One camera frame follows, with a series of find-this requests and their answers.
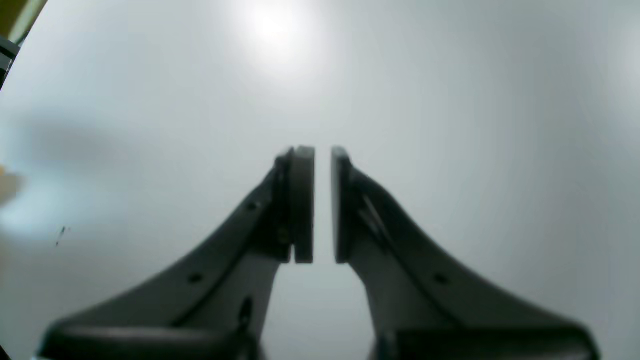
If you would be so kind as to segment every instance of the blurry object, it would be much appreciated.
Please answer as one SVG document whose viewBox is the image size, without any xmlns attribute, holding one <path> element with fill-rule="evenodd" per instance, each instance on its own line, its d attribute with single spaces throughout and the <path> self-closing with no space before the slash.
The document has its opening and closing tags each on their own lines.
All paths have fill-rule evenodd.
<svg viewBox="0 0 640 360">
<path fill-rule="evenodd" d="M 21 184 L 22 179 L 18 175 L 5 172 L 0 165 L 0 206 L 16 196 Z"/>
<path fill-rule="evenodd" d="M 6 75 L 13 65 L 13 61 L 18 56 L 20 47 L 13 42 L 0 37 L 0 89 L 4 83 Z"/>
<path fill-rule="evenodd" d="M 47 0 L 0 0 L 0 36 L 21 44 Z"/>
</svg>

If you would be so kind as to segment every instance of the black plastic part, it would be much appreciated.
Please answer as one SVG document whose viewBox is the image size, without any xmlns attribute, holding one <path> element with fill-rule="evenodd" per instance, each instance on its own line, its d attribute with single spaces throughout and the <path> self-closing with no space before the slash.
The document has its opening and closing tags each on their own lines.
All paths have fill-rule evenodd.
<svg viewBox="0 0 640 360">
<path fill-rule="evenodd" d="M 298 147 L 291 160 L 291 238 L 296 263 L 314 260 L 314 168 L 316 151 Z"/>
<path fill-rule="evenodd" d="M 20 47 L 13 42 L 0 37 L 0 54 L 5 55 L 11 60 L 15 60 L 20 52 Z"/>
<path fill-rule="evenodd" d="M 6 352 L 4 352 L 4 349 L 2 348 L 2 346 L 0 346 L 0 360 L 11 360 L 9 359 L 9 355 L 7 355 Z"/>
<path fill-rule="evenodd" d="M 395 199 L 332 152 L 336 260 L 367 289 L 372 359 L 598 359 L 583 326 L 528 304 L 450 257 Z"/>
<path fill-rule="evenodd" d="M 38 355 L 52 360 L 258 358 L 273 280 L 280 264 L 289 261 L 292 244 L 283 239 L 296 219 L 290 215 L 313 214 L 307 208 L 313 206 L 313 168 L 307 166 L 313 152 L 305 152 L 304 166 L 295 159 L 293 148 L 279 156 L 227 221 L 171 268 L 52 325 Z M 296 241 L 311 243 L 311 236 L 300 231 Z M 311 262 L 310 247 L 302 247 Z"/>
<path fill-rule="evenodd" d="M 18 45 L 0 36 L 0 89 L 19 52 Z"/>
</svg>

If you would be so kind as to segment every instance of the white table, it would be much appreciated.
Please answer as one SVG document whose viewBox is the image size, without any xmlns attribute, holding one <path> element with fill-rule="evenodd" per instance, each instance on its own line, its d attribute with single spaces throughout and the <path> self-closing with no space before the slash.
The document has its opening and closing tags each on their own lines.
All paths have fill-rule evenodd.
<svg viewBox="0 0 640 360">
<path fill-rule="evenodd" d="M 462 262 L 639 357 L 640 9 L 419 3 L 50 2 L 0 92 L 7 352 L 188 253 L 307 144 L 316 262 L 281 268 L 263 344 L 363 359 L 364 287 L 333 263 L 340 144 Z"/>
</svg>

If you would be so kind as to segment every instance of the screw hole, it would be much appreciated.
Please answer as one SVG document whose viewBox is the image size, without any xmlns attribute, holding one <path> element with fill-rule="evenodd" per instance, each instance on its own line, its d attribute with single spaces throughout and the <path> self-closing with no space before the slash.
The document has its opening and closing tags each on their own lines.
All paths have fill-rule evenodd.
<svg viewBox="0 0 640 360">
<path fill-rule="evenodd" d="M 238 314 L 238 321 L 240 322 L 240 328 L 246 329 L 251 322 L 251 315 L 253 312 L 253 300 L 250 297 L 246 297 L 240 307 L 240 313 Z"/>
<path fill-rule="evenodd" d="M 187 281 L 189 281 L 190 284 L 197 284 L 198 282 L 202 281 L 202 279 L 204 279 L 204 276 L 202 276 L 202 274 L 195 273 L 189 275 Z"/>
<path fill-rule="evenodd" d="M 439 272 L 433 276 L 433 280 L 435 280 L 440 285 L 449 284 L 449 278 Z"/>
<path fill-rule="evenodd" d="M 259 208 L 259 207 L 260 207 L 260 203 L 257 202 L 257 201 L 251 202 L 251 203 L 249 203 L 249 205 L 246 206 L 247 210 L 249 210 L 249 211 L 253 211 L 253 210 L 255 210 L 255 209 Z"/>
</svg>

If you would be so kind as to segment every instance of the white surface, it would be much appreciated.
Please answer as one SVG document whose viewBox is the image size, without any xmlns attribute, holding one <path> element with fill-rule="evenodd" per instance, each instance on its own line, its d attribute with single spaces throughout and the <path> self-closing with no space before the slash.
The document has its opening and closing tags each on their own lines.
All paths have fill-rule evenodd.
<svg viewBox="0 0 640 360">
<path fill-rule="evenodd" d="M 0 92 L 0 162 L 21 182 L 0 208 L 0 343 L 28 358 L 49 322 L 173 263 L 307 144 L 316 263 L 281 268 L 263 343 L 363 359 L 364 288 L 332 255 L 340 144 L 462 262 L 637 358 L 638 94 L 629 4 L 51 1 Z"/>
</svg>

